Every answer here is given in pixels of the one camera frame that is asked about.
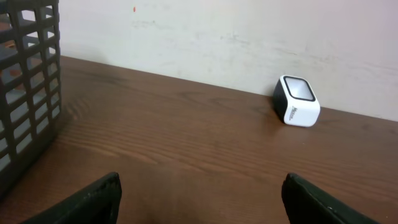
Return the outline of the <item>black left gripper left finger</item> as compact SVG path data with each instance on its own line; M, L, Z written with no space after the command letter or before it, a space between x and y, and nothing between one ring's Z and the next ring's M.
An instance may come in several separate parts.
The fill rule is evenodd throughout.
M104 223L118 219L122 188L119 174L110 172L24 223Z

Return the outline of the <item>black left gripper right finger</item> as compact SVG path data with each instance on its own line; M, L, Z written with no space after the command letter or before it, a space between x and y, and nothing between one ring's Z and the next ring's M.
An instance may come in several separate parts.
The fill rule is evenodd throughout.
M281 197L291 223L376 223L294 173L287 174Z

